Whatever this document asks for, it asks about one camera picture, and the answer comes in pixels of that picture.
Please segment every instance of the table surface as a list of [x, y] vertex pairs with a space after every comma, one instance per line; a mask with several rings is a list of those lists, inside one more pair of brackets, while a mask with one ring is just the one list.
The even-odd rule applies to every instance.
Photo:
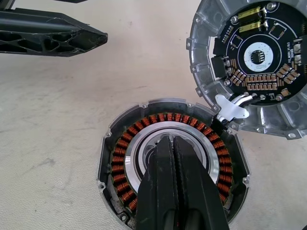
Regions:
[[[70, 58], [0, 55], [0, 229], [119, 230], [100, 197], [101, 138], [136, 103], [195, 92], [185, 40], [198, 0], [17, 0], [109, 33]], [[232, 230], [307, 224], [307, 138], [239, 132], [250, 190]]]

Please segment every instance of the circuit board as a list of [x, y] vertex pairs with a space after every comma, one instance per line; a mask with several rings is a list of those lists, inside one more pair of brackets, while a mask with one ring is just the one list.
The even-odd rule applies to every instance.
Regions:
[[215, 75], [224, 74], [235, 94], [264, 95], [262, 104], [289, 99], [307, 83], [300, 55], [306, 18], [283, 3], [270, 11], [268, 3], [252, 4], [227, 21], [212, 58]]

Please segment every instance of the copper coil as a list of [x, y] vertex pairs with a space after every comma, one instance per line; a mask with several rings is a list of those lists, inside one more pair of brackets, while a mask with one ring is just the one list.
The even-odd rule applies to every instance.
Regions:
[[219, 149], [219, 150], [216, 151], [216, 153], [219, 157], [229, 155], [228, 149]]
[[113, 165], [112, 166], [112, 173], [123, 173], [124, 172], [124, 165]]
[[202, 133], [203, 133], [205, 136], [208, 136], [208, 135], [210, 135], [212, 132], [213, 132], [213, 129], [211, 129], [210, 127], [207, 127]]
[[224, 181], [226, 183], [232, 183], [232, 177], [231, 176], [226, 176], [226, 175], [220, 175], [220, 180]]
[[221, 157], [219, 158], [220, 164], [232, 164], [230, 157]]
[[138, 133], [138, 131], [132, 126], [128, 128], [128, 132], [130, 132], [134, 136]]
[[122, 196], [121, 196], [121, 200], [123, 201], [123, 203], [126, 203], [128, 200], [130, 200], [133, 196], [133, 191], [130, 189], [129, 191], [125, 192]]
[[131, 141], [133, 136], [131, 136], [129, 133], [123, 133], [123, 135], [121, 136], [123, 139], [127, 140], [127, 141]]
[[217, 135], [216, 133], [213, 133], [208, 137], [209, 141], [211, 142], [216, 141], [219, 138], [220, 138], [219, 135]]
[[122, 148], [119, 148], [119, 147], [116, 147], [113, 154], [120, 155], [120, 156], [125, 156], [126, 150], [122, 149]]
[[113, 176], [113, 182], [114, 183], [124, 181], [125, 179], [126, 179], [125, 174], [119, 174], [119, 175]]
[[200, 122], [198, 125], [197, 125], [197, 127], [196, 127], [196, 129], [197, 130], [199, 130], [200, 132], [203, 130], [203, 128], [205, 128], [205, 123], [203, 123], [203, 122]]
[[222, 183], [217, 183], [217, 187], [220, 191], [226, 193], [226, 194], [229, 194], [230, 193], [230, 187], [228, 187], [227, 185], [225, 184], [222, 184]]
[[219, 148], [224, 147], [224, 146], [225, 146], [225, 144], [222, 140], [218, 140], [217, 142], [213, 143], [213, 147], [215, 149], [219, 149]]
[[192, 127], [195, 127], [196, 124], [197, 124], [197, 122], [198, 122], [198, 120], [197, 120], [196, 118], [192, 118], [192, 119], [190, 120], [189, 125], [192, 126]]
[[175, 114], [174, 121], [180, 122], [181, 114]]
[[159, 121], [165, 121], [164, 114], [158, 114]]
[[166, 114], [166, 120], [167, 121], [173, 121], [173, 114], [172, 113], [167, 113]]
[[124, 163], [124, 157], [113, 157], [112, 163]]
[[116, 193], [121, 193], [121, 192], [127, 190], [128, 188], [129, 188], [128, 182], [124, 182], [122, 184], [115, 186], [115, 191], [116, 191]]
[[221, 166], [221, 172], [232, 173], [232, 167], [231, 166]]
[[132, 200], [129, 204], [128, 207], [130, 209], [131, 212], [134, 212], [136, 210], [136, 206], [138, 204], [138, 199], [135, 198], [134, 200]]
[[189, 121], [189, 119], [190, 119], [190, 116], [188, 116], [188, 115], [183, 115], [181, 122], [184, 123], [184, 124], [187, 124], [188, 121]]
[[129, 143], [128, 142], [126, 142], [126, 141], [124, 141], [124, 140], [119, 140], [118, 142], [117, 142], [117, 145], [119, 145], [119, 146], [121, 146], [121, 147], [123, 147], [123, 148], [127, 148], [128, 147], [128, 145], [129, 145]]
[[221, 199], [222, 203], [224, 204], [227, 198], [223, 194], [220, 194], [220, 199]]
[[144, 117], [141, 121], [142, 121], [142, 123], [143, 123], [145, 126], [149, 126], [149, 125], [150, 125], [150, 122], [149, 122], [149, 120], [148, 120], [147, 117]]
[[134, 126], [140, 131], [142, 129], [144, 129], [144, 126], [142, 125], [141, 122], [137, 121]]
[[149, 120], [152, 124], [157, 123], [157, 117], [155, 115], [150, 115]]

